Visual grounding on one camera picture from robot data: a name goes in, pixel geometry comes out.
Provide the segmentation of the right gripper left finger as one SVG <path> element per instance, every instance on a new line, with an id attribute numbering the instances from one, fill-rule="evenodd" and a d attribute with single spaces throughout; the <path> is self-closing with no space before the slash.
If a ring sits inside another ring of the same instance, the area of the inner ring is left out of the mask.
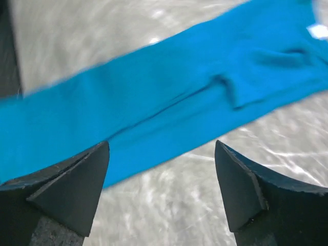
<path id="1" fill-rule="evenodd" d="M 1 185 L 1 245 L 82 245 L 89 237 L 110 158 L 103 141 Z"/>

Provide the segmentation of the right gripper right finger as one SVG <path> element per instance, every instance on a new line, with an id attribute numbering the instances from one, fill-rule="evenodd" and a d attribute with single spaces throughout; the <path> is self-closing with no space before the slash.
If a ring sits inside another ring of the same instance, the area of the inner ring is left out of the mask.
<path id="1" fill-rule="evenodd" d="M 237 245 L 327 245 L 327 188 L 282 175 L 219 140 L 215 166 Z"/>

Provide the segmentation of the teal t shirt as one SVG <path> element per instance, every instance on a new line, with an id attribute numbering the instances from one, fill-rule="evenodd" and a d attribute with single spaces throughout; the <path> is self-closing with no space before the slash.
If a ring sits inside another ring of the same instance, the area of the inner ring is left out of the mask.
<path id="1" fill-rule="evenodd" d="M 312 1 L 249 1 L 26 97 L 1 101 L 1 181 L 108 141 L 105 186 L 327 89 Z"/>

